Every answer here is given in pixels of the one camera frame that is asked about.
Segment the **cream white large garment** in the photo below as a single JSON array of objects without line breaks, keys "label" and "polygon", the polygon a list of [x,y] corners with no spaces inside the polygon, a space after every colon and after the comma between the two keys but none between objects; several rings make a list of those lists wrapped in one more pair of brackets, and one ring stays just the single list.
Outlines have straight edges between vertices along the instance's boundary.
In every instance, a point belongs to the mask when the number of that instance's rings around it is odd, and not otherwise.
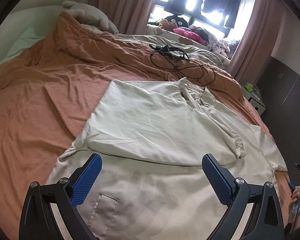
[{"label": "cream white large garment", "polygon": [[226,211],[202,171],[207,153],[251,184],[287,169],[260,126],[185,79],[111,81],[48,183],[94,152],[102,170],[78,211],[100,239],[206,239]]}]

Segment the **dark grey wardrobe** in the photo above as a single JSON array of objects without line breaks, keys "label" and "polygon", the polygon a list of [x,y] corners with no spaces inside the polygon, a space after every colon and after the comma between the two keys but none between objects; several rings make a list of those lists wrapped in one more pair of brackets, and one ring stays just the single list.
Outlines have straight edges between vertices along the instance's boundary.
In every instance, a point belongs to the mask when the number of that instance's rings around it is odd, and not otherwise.
[{"label": "dark grey wardrobe", "polygon": [[300,163],[300,75],[271,57],[257,87],[266,106],[261,118],[293,169]]}]

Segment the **white bedside shelf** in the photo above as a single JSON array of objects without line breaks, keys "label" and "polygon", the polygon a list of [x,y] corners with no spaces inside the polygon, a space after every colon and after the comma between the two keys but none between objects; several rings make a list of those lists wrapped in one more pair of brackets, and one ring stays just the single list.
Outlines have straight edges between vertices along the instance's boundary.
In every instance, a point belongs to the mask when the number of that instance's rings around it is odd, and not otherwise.
[{"label": "white bedside shelf", "polygon": [[257,110],[259,115],[262,115],[266,110],[266,106],[262,101],[261,92],[257,85],[250,83],[241,83],[243,96],[250,102],[250,104]]}]

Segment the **orange-brown bed blanket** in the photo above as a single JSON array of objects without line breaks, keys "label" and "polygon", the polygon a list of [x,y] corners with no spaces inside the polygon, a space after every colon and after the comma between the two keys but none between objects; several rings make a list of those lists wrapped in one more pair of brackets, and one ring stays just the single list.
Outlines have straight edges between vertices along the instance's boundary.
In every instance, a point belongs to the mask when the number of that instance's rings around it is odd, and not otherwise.
[{"label": "orange-brown bed blanket", "polygon": [[95,34],[63,12],[46,38],[0,65],[0,227],[18,238],[33,181],[49,184],[57,159],[82,132],[113,80],[185,79],[271,139],[227,72],[201,60],[168,62],[149,44]]}]

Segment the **grey plush toy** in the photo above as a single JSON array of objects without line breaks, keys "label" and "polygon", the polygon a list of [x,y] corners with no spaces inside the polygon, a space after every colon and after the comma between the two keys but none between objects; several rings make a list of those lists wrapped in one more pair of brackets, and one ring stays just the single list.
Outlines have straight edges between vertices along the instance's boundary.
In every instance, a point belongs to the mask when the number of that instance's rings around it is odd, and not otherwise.
[{"label": "grey plush toy", "polygon": [[96,34],[101,34],[104,31],[111,34],[119,32],[107,15],[92,5],[64,1],[62,2],[62,7],[66,9],[65,12],[75,18],[85,29]]}]

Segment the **right pink-brown curtain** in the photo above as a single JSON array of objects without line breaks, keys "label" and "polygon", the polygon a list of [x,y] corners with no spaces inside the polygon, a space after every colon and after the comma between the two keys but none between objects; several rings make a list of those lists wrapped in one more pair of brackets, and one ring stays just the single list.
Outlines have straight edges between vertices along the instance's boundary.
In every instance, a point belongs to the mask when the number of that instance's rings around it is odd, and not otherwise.
[{"label": "right pink-brown curtain", "polygon": [[258,82],[275,46],[284,12],[282,0],[255,0],[247,28],[227,67],[237,82]]}]

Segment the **brown black plush toy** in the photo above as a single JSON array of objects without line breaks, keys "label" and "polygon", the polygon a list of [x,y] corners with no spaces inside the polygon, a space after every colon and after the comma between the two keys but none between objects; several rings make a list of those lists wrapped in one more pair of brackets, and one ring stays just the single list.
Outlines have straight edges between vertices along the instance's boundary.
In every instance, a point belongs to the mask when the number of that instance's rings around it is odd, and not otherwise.
[{"label": "brown black plush toy", "polygon": [[164,30],[173,31],[176,28],[188,28],[188,22],[181,16],[167,16],[158,22],[158,27]]}]

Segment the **pink cloth on sill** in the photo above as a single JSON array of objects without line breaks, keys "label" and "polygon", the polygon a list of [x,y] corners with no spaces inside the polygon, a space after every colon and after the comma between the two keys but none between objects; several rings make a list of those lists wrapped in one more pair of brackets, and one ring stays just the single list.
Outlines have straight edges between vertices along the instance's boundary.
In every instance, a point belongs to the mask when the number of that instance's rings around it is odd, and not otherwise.
[{"label": "pink cloth on sill", "polygon": [[196,41],[202,45],[207,45],[207,42],[204,39],[202,39],[198,34],[192,32],[192,31],[184,30],[182,28],[175,28],[175,29],[173,29],[173,32],[180,36],[183,36],[183,37],[189,38],[193,41]]}]

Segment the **floral patterned bed sheet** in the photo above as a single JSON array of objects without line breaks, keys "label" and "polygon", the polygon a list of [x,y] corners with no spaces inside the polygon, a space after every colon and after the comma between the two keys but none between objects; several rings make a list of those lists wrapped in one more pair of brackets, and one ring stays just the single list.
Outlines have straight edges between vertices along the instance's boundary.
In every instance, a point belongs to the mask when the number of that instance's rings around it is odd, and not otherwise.
[{"label": "floral patterned bed sheet", "polygon": [[115,38],[123,41],[141,42],[154,46],[177,47],[185,51],[191,60],[201,60],[210,63],[223,70],[230,65],[231,60],[218,51],[212,51],[208,46],[204,46],[189,38],[180,36],[167,30],[160,29],[154,25],[147,25],[145,35],[115,34]]}]

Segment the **mint green pillow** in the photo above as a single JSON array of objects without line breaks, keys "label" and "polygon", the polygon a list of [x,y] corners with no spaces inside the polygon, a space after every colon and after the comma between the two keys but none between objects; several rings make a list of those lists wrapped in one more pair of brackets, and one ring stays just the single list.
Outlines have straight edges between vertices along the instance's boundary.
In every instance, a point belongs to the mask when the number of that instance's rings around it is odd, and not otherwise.
[{"label": "mint green pillow", "polygon": [[45,38],[45,36],[37,35],[34,27],[29,27],[14,42],[14,44],[8,51],[7,55],[4,57],[4,59],[2,61],[0,61],[0,65],[19,56],[25,49],[30,48],[36,42],[38,42],[44,38]]}]

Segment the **pink-brown curtain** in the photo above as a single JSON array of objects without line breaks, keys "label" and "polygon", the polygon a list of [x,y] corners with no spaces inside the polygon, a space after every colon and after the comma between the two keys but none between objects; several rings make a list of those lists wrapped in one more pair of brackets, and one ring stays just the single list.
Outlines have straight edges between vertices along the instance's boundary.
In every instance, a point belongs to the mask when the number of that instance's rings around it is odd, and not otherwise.
[{"label": "pink-brown curtain", "polygon": [[155,0],[95,0],[122,34],[143,35]]},{"label": "pink-brown curtain", "polygon": [[255,0],[247,28],[227,67],[237,82],[258,82],[275,46],[284,12],[282,0]]}]

